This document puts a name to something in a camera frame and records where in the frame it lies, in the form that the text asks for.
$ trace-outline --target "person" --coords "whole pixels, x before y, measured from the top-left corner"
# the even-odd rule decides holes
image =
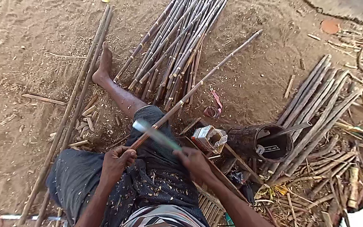
[[[118,107],[134,120],[151,124],[164,116],[110,79],[112,53],[106,42],[94,83],[103,87]],[[159,128],[175,139],[168,123]],[[199,193],[190,174],[219,198],[237,227],[271,227],[261,215],[233,194],[211,172],[199,150],[172,151],[151,139],[129,149],[142,133],[131,129],[125,146],[105,154],[62,151],[46,180],[50,196],[76,227],[208,227],[199,209]]]

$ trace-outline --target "cylindrical container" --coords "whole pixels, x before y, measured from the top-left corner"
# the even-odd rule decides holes
[[[259,142],[259,139],[284,129],[277,124],[232,128],[228,132],[228,145],[244,157],[254,157],[268,162],[283,162],[293,148],[292,137],[289,133],[262,142]],[[260,154],[257,152],[258,145],[262,147],[277,146],[280,150]]]

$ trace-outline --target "dirt ground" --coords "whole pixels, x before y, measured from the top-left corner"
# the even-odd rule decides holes
[[[115,10],[107,41],[116,65],[113,71],[117,72],[167,1],[113,0],[110,4]],[[69,100],[83,59],[56,57],[47,52],[86,56],[103,10],[100,0],[0,0],[0,213],[22,211],[50,147],[49,134],[57,130],[65,111],[65,106],[21,95]],[[320,30],[320,23],[326,18],[331,17],[301,0],[229,0],[204,41],[200,78],[255,31],[264,32],[195,94],[197,102],[173,119],[174,131],[179,132],[189,119],[204,117],[204,108],[213,102],[210,88],[217,91],[224,105],[219,119],[204,117],[214,126],[274,122],[289,101],[283,95],[292,74],[296,75],[296,88],[328,53],[337,67],[347,62],[355,65],[355,59],[327,44],[335,37]],[[363,30],[363,25],[337,20],[342,28]],[[307,34],[316,35],[321,41]],[[306,70],[300,69],[299,59],[305,60]],[[123,85],[129,85],[137,64],[139,61],[134,61],[124,73]],[[96,93],[100,94],[100,122],[89,139],[102,152],[118,135],[129,131],[127,125],[132,120],[96,85],[89,86],[86,100]],[[13,119],[2,125],[12,114]],[[115,114],[122,119],[120,128]],[[44,192],[43,189],[38,194],[32,214],[37,213]]]

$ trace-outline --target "paper box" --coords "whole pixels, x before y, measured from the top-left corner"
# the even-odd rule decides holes
[[[220,154],[228,140],[228,135],[225,131],[209,125],[196,129],[191,139],[203,152]]]

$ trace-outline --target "bare foot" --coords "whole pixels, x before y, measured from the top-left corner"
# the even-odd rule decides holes
[[[111,61],[113,59],[112,53],[108,48],[107,42],[103,42],[103,52],[100,56],[100,65],[98,70],[92,75],[93,83],[102,86],[107,80],[110,79]]]

